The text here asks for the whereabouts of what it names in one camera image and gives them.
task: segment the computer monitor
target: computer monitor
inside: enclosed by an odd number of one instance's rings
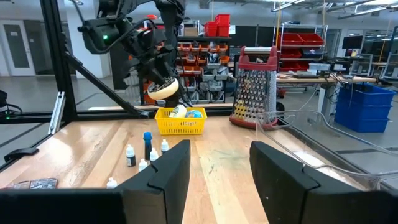
[[[360,49],[363,36],[344,37],[342,49]]]

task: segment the blue storage bin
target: blue storage bin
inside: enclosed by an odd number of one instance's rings
[[[339,100],[336,106],[336,115],[342,114],[353,119],[387,119],[391,105],[369,106],[347,100]]]
[[[370,84],[346,84],[340,88],[338,102],[340,100],[351,100],[361,105],[391,105],[394,95],[394,91]]]
[[[352,119],[350,116],[336,113],[335,122],[358,133],[383,133],[388,119]]]

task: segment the white bottle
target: white bottle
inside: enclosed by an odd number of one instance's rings
[[[152,152],[150,152],[150,162],[154,162],[155,160],[157,160],[157,158],[159,158],[159,155],[156,151],[155,148],[152,148]]]
[[[127,166],[132,167],[136,165],[136,153],[131,145],[127,145],[126,149]]]
[[[169,150],[169,144],[167,143],[166,139],[162,141],[162,154],[165,154]]]
[[[139,163],[139,167],[138,167],[139,172],[141,172],[147,166],[148,166],[147,161],[145,161],[145,159],[141,159],[141,162]]]
[[[113,189],[117,186],[118,186],[118,183],[116,182],[116,180],[114,180],[113,177],[110,177],[108,183],[106,183],[106,188]]]

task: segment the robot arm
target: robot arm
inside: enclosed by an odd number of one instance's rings
[[[155,0],[165,24],[165,32],[157,29],[150,19],[142,19],[134,25],[126,17],[140,5],[153,0],[99,0],[96,19],[85,21],[75,3],[83,23],[78,30],[83,34],[85,47],[92,54],[105,54],[116,44],[122,44],[125,51],[133,56],[129,71],[141,78],[153,81],[148,94],[155,100],[172,100],[168,106],[178,103],[180,84],[173,71],[177,58],[177,30],[184,16],[184,7],[177,0]],[[153,27],[139,31],[141,23],[151,21]],[[165,42],[161,50],[157,46]]]

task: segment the red storage bin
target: red storage bin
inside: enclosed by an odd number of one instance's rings
[[[303,45],[322,45],[323,39],[318,34],[298,34],[303,39]]]
[[[219,26],[229,26],[229,15],[230,14],[218,14],[216,16],[216,22]]]
[[[278,47],[280,46],[281,35],[278,34]],[[284,33],[284,39],[282,41],[283,45],[301,45],[303,44],[303,39],[298,34]]]
[[[280,53],[281,58],[300,58],[301,52],[299,49],[282,49]]]
[[[300,71],[307,71],[310,68],[310,62],[299,62]]]
[[[207,22],[205,24],[205,34],[207,37],[216,37],[217,36],[217,23],[216,22]]]
[[[283,62],[279,71],[288,72],[288,71],[298,71],[300,70],[300,65],[297,62]]]
[[[218,37],[229,37],[229,25],[228,26],[218,26],[217,36]]]

